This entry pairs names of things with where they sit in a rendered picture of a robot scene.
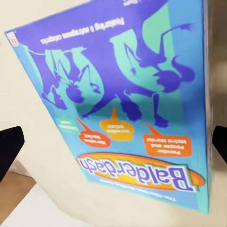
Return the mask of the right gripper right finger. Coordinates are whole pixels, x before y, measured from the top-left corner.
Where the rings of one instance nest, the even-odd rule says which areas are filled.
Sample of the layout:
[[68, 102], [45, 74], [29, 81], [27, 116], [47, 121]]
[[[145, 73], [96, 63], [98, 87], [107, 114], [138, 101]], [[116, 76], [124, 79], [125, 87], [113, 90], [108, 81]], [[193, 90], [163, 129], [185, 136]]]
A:
[[227, 127], [216, 126], [213, 133], [212, 143], [227, 163]]

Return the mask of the board game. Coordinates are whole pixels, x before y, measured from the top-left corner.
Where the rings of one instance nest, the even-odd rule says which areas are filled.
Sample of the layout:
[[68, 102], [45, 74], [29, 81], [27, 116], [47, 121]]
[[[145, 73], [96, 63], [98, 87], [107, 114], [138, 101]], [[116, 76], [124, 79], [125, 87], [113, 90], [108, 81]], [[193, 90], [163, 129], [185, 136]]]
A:
[[87, 182], [209, 215], [208, 0], [90, 0], [5, 36]]

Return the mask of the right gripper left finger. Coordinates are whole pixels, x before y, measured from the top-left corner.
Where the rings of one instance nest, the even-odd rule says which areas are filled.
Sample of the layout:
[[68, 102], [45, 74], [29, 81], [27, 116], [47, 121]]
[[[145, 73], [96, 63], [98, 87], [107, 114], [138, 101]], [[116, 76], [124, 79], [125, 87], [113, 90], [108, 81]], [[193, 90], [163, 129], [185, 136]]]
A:
[[3, 180], [25, 143], [20, 126], [0, 131], [0, 181]]

